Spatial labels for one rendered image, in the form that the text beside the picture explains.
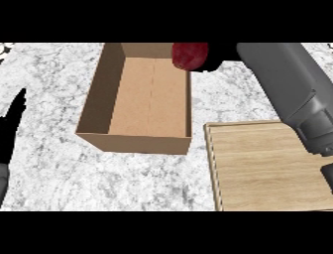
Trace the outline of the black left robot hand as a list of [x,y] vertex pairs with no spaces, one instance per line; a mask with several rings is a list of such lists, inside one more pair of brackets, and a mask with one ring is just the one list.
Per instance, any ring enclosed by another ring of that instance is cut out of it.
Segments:
[[17,93],[6,114],[0,117],[0,164],[8,164],[12,156],[15,132],[26,109],[26,89]]

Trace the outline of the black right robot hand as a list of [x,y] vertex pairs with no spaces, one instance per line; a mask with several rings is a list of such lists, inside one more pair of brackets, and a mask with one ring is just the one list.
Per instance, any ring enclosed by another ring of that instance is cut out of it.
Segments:
[[238,62],[240,60],[235,43],[207,43],[207,56],[194,72],[215,71],[223,61]]

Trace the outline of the dark red pear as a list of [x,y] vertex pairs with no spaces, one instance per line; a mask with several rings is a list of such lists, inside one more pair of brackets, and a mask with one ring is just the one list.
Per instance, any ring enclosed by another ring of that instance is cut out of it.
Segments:
[[175,43],[172,45],[173,66],[184,70],[194,70],[203,65],[207,52],[206,43]]

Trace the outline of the brown cardboard box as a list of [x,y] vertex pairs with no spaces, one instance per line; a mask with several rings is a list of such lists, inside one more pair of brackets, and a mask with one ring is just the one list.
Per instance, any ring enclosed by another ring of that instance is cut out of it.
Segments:
[[172,65],[169,43],[102,45],[76,135],[104,152],[188,152],[190,73]]

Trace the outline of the pale wooden tray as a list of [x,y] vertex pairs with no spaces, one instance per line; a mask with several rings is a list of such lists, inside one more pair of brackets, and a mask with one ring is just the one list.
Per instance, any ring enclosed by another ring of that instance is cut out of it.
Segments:
[[333,211],[333,156],[309,154],[283,123],[207,123],[204,138],[218,211]]

